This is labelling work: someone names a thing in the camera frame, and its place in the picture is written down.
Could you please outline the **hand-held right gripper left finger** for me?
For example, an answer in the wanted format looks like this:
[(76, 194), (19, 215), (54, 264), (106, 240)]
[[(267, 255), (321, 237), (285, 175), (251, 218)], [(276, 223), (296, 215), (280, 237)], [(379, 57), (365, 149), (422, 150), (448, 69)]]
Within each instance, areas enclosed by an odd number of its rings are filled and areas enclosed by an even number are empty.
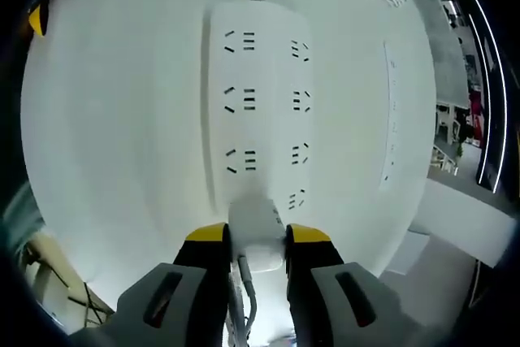
[(101, 326), (81, 332), (83, 346), (220, 346), (230, 293), (226, 223), (188, 234), (172, 263), (160, 263), (117, 302)]

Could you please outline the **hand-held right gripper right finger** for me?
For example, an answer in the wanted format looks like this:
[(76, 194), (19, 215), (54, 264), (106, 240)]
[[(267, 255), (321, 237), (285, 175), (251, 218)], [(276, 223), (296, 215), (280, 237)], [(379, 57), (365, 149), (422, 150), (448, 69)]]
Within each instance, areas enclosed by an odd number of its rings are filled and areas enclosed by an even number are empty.
[(425, 346), (399, 297), (317, 228), (286, 227), (287, 299), (299, 346)]

